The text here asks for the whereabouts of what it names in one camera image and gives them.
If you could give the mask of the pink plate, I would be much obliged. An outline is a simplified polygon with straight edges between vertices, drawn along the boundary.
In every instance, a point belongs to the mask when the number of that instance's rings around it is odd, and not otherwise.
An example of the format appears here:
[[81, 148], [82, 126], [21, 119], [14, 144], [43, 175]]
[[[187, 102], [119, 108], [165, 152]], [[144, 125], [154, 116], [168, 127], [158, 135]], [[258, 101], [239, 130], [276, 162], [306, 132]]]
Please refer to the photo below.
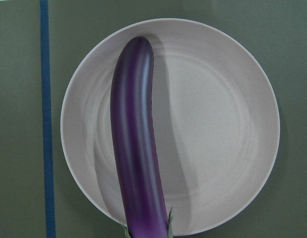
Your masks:
[[258, 195], [280, 138], [278, 105], [263, 69], [241, 44], [211, 26], [146, 20], [93, 48], [72, 76], [62, 104], [68, 168], [100, 211], [125, 222], [109, 101], [117, 59], [136, 36], [146, 37], [154, 52], [154, 133], [173, 233], [210, 230]]

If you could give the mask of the purple eggplant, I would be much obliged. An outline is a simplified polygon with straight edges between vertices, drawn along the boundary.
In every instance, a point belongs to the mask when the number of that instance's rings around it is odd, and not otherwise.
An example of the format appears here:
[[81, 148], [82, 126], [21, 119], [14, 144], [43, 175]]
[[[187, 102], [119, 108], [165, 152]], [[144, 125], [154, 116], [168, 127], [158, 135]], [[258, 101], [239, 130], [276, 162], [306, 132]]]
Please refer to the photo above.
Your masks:
[[110, 115], [126, 229], [132, 238], [169, 238], [152, 118], [154, 54], [145, 37], [131, 39], [117, 61]]

